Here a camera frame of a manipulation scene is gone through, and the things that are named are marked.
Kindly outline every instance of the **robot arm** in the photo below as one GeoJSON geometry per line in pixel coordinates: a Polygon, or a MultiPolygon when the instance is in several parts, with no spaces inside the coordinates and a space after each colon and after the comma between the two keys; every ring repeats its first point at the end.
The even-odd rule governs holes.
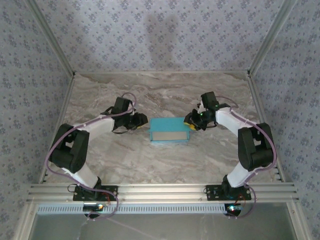
{"type": "MultiPolygon", "coordinates": [[[[119,127],[125,127],[127,130],[135,130],[146,124],[148,122],[147,116],[135,112],[135,109],[121,116],[101,119],[105,115],[124,113],[130,108],[130,105],[132,106],[133,103],[129,99],[118,97],[114,106],[109,107],[98,117],[82,123],[81,125],[84,125],[84,127],[73,131],[69,136],[65,137],[54,149],[49,161],[62,168],[81,184],[89,188],[99,189],[101,186],[100,178],[96,176],[86,164],[88,144],[96,137],[108,132],[113,132],[119,127]]],[[[57,142],[67,131],[79,125],[80,124],[75,126],[66,123],[62,124],[58,129],[53,143],[57,142]]]]}
{"type": "MultiPolygon", "coordinates": [[[[273,162],[273,152],[270,143],[255,127],[256,123],[249,121],[231,110],[230,106],[219,104],[214,92],[201,95],[198,110],[193,109],[184,123],[193,130],[206,130],[209,123],[220,124],[229,129],[238,138],[239,163],[223,178],[224,194],[231,196],[232,191],[243,186],[246,180],[257,169],[263,169],[273,162]]],[[[272,139],[268,124],[256,124],[272,139]]]]}

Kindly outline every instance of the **marble floor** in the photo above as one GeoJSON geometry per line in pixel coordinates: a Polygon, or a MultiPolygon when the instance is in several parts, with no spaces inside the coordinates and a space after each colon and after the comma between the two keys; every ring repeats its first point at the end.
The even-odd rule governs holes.
{"type": "MultiPolygon", "coordinates": [[[[76,74],[64,121],[74,125],[95,118],[124,92],[136,95],[137,111],[148,118],[185,117],[210,91],[233,99],[238,113],[257,121],[245,79],[244,73],[221,72],[76,74]]],[[[237,138],[223,126],[192,132],[188,143],[166,144],[151,143],[148,129],[147,124],[121,135],[110,132],[90,142],[86,162],[102,183],[220,183],[238,162],[237,138]]],[[[51,174],[46,180],[69,182],[51,174]]],[[[274,180],[267,171],[252,182],[274,180]]]]}

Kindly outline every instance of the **wall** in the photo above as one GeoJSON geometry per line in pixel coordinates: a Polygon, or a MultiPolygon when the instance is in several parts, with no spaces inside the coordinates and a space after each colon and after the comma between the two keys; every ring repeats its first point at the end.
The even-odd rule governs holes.
{"type": "Polygon", "coordinates": [[[298,0],[254,77],[284,170],[320,239],[320,2],[298,0]]]}
{"type": "Polygon", "coordinates": [[[37,0],[73,70],[246,70],[283,0],[37,0]]]}
{"type": "Polygon", "coordinates": [[[0,239],[40,177],[69,77],[20,0],[0,1],[0,239]]]}

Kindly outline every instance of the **aluminum frame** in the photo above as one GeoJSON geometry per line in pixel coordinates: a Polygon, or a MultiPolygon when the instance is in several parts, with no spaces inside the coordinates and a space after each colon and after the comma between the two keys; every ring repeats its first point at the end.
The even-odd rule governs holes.
{"type": "MultiPolygon", "coordinates": [[[[247,77],[253,102],[261,122],[267,122],[262,102],[258,95],[255,82],[247,77]]],[[[62,111],[56,125],[56,130],[62,123],[69,103],[74,79],[65,96],[62,111]]],[[[256,191],[257,203],[287,203],[295,234],[299,240],[312,239],[311,232],[303,214],[299,197],[292,182],[286,182],[286,177],[278,159],[277,169],[279,178],[271,183],[250,184],[256,191]]],[[[17,225],[14,240],[25,240],[32,233],[32,226],[40,204],[79,204],[73,202],[73,194],[67,191],[68,183],[44,183],[46,170],[43,168],[40,184],[33,184],[27,197],[26,205],[17,225]]],[[[210,204],[204,194],[206,184],[118,184],[119,200],[121,204],[210,204]]],[[[215,203],[232,203],[233,201],[217,201],[215,203]]]]}

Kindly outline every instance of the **teal box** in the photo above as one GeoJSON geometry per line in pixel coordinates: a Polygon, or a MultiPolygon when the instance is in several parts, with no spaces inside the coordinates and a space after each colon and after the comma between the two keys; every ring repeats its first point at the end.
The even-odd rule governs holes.
{"type": "Polygon", "coordinates": [[[190,131],[184,117],[159,117],[150,119],[150,140],[153,143],[188,142],[190,131]]]}

